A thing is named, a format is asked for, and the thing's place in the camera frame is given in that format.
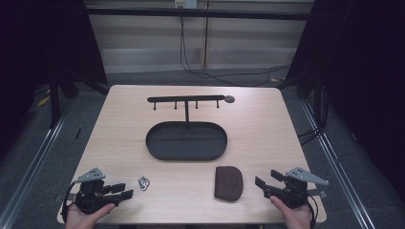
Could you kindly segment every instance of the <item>leather wallet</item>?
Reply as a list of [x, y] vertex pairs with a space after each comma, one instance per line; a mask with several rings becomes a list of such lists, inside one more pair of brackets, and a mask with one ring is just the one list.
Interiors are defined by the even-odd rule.
[[233, 166], [217, 167], [215, 171], [215, 198], [236, 201], [241, 197], [243, 190], [244, 179], [238, 168]]

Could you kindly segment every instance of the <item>cable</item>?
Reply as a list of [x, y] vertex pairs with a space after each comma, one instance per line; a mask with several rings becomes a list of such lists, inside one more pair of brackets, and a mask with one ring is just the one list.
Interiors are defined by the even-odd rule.
[[306, 203], [309, 207], [310, 210], [310, 228], [314, 228], [315, 227], [315, 223], [316, 223], [316, 219], [318, 218], [318, 203], [315, 201], [315, 199], [311, 196], [308, 195], [309, 198], [312, 198], [313, 202], [315, 203], [316, 206], [316, 214], [313, 211], [312, 205], [310, 205], [308, 199], [306, 199]]
[[[184, 61], [185, 61], [186, 66], [184, 66], [184, 64], [182, 62], [183, 56], [184, 56]], [[287, 65], [284, 65], [284, 66], [274, 66], [274, 67], [269, 68], [267, 71], [261, 72], [261, 73], [227, 73], [227, 74], [218, 74], [218, 75], [212, 75], [212, 74], [209, 74], [209, 73], [196, 73], [193, 70], [191, 70], [190, 65], [188, 64], [188, 59], [187, 59], [187, 55], [186, 55], [186, 48], [185, 48], [185, 39], [184, 39], [184, 21], [183, 21], [183, 18], [181, 17], [181, 66], [188, 73], [192, 73], [193, 75], [195, 75], [195, 76], [197, 76], [199, 78], [205, 78], [205, 79], [215, 78], [215, 79], [217, 79], [219, 81], [222, 81], [223, 83], [230, 84], [230, 85], [237, 86], [237, 87], [259, 87], [259, 86], [262, 86], [262, 85], [264, 85], [264, 84], [266, 84], [268, 82], [268, 80], [270, 79], [270, 74], [271, 73], [282, 70], [284, 68], [289, 68], [290, 64], [287, 64]], [[263, 82], [260, 82], [258, 84], [254, 84], [254, 85], [241, 85], [241, 84], [236, 84], [236, 83], [232, 83], [232, 82], [221, 79], [221, 77], [225, 77], [225, 76], [260, 75], [260, 74], [267, 74], [266, 79]]]
[[75, 186], [76, 180], [74, 182], [72, 182], [72, 184], [69, 186], [68, 190], [66, 191], [65, 197], [63, 198], [63, 205], [62, 205], [62, 218], [63, 221], [66, 222], [66, 219], [68, 217], [68, 211], [69, 211], [69, 206], [67, 204], [68, 198], [69, 198], [69, 194], [72, 191], [72, 188]]
[[322, 90], [321, 96], [322, 96], [322, 103], [321, 103], [322, 113], [321, 113], [321, 120], [320, 120], [319, 126], [317, 126], [313, 130], [308, 130], [308, 131], [298, 135], [301, 146], [304, 146], [308, 142], [317, 138], [325, 130], [325, 127], [327, 125], [327, 120], [328, 120], [330, 98], [328, 97], [328, 94], [325, 93], [324, 89]]

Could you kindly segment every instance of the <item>hand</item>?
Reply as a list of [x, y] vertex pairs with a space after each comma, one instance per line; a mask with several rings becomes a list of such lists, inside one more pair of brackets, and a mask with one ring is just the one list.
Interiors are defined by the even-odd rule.
[[310, 229], [310, 211], [306, 204], [290, 209], [275, 196], [270, 196], [270, 200], [280, 210], [288, 229]]
[[114, 203], [109, 203], [93, 214], [87, 215], [80, 211], [80, 209], [73, 203], [69, 206], [65, 228], [93, 229], [96, 227], [98, 220], [109, 214], [115, 207]]

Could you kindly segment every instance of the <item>table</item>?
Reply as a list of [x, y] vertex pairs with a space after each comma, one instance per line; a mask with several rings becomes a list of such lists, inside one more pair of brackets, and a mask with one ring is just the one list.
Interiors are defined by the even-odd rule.
[[[222, 126], [228, 138], [224, 154], [205, 162], [161, 161], [146, 147], [148, 131], [163, 121], [184, 121], [184, 106], [147, 102], [151, 96], [223, 94], [234, 103], [220, 101], [190, 104], [190, 121], [209, 121]], [[235, 202], [214, 198], [215, 169], [234, 166], [241, 170], [244, 191]], [[263, 197], [255, 176], [267, 184], [284, 188], [270, 177], [295, 167], [309, 171], [281, 93], [269, 88], [122, 86], [111, 88], [100, 112], [74, 179], [97, 167], [105, 175], [105, 185], [126, 183], [134, 197], [123, 201], [100, 223], [272, 223], [283, 222], [280, 212]], [[150, 180], [141, 191], [138, 177]], [[72, 193], [77, 193], [76, 185]], [[326, 220], [322, 201], [318, 222]]]

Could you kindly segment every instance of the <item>black oval tray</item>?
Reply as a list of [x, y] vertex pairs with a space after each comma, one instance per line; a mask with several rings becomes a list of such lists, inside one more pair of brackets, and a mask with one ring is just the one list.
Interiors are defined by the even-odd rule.
[[226, 144], [225, 130], [212, 122], [161, 122], [146, 136], [149, 153], [160, 160], [214, 160]]

